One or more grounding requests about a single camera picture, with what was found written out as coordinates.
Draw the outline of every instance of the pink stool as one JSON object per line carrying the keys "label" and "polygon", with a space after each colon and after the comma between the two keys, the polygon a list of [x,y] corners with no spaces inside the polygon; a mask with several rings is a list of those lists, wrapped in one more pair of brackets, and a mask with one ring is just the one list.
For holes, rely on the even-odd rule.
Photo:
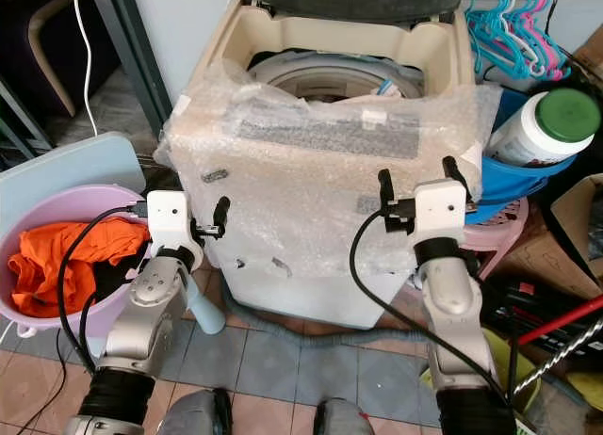
{"label": "pink stool", "polygon": [[513,201],[488,221],[477,225],[465,225],[465,242],[462,248],[473,251],[491,251],[478,272],[484,280],[507,254],[524,230],[528,219],[528,199]]}

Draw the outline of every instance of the blue basket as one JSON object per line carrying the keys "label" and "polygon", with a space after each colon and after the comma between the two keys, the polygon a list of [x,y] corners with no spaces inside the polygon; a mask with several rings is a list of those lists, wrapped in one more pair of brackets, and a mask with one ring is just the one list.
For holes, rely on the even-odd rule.
{"label": "blue basket", "polygon": [[467,214],[465,223],[482,223],[495,216],[510,202],[537,192],[548,184],[548,178],[567,169],[574,160],[575,155],[559,164],[530,169],[484,157],[481,162],[483,194],[478,203],[478,212]]}

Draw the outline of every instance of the washing machine drum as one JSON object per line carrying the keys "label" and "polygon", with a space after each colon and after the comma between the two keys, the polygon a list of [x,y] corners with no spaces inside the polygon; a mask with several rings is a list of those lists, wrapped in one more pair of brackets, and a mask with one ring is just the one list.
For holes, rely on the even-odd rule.
{"label": "washing machine drum", "polygon": [[284,52],[249,69],[258,82],[308,101],[332,103],[395,85],[403,98],[423,96],[423,73],[388,58]]}

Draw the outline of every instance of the green bottle cap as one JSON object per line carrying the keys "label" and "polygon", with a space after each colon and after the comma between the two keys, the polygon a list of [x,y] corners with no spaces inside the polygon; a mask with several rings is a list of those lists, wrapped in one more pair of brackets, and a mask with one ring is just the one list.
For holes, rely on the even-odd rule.
{"label": "green bottle cap", "polygon": [[536,105],[536,121],[550,137],[576,143],[597,131],[601,111],[590,96],[577,89],[553,89]]}

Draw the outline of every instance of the orange cloth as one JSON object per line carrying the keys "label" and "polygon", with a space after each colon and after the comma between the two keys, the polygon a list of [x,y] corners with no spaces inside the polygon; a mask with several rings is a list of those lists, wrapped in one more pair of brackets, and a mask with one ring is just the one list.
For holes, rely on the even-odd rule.
{"label": "orange cloth", "polygon": [[[19,311],[34,317],[57,317],[57,278],[60,262],[69,246],[88,223],[53,223],[21,233],[21,252],[8,258],[8,268],[19,278],[12,300]],[[145,225],[110,218],[98,223],[84,237],[65,270],[64,297],[67,314],[77,313],[96,290],[92,263],[113,266],[136,254],[149,240]]]}

